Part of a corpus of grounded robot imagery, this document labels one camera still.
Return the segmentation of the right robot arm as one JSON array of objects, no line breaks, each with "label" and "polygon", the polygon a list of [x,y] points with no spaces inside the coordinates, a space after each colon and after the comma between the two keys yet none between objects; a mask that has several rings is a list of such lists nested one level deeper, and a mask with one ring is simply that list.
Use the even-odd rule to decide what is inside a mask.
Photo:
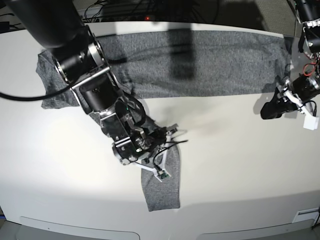
[{"label": "right robot arm", "polygon": [[142,103],[121,89],[102,47],[70,0],[7,0],[5,4],[54,60],[66,87],[86,114],[97,114],[102,132],[113,140],[122,165],[134,165],[162,180],[169,176],[169,149],[178,144],[177,125],[147,126]]}]

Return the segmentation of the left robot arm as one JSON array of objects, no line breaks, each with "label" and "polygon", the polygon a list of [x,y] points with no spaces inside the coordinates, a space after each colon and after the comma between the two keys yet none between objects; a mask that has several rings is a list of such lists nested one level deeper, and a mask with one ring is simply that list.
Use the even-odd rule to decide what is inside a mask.
[{"label": "left robot arm", "polygon": [[312,110],[307,104],[320,94],[320,2],[318,0],[295,0],[290,6],[302,31],[298,51],[309,60],[295,80],[288,76],[276,83],[274,95],[266,102],[260,116],[263,120],[280,118],[284,113],[298,111],[306,116],[317,116],[317,105]]}]

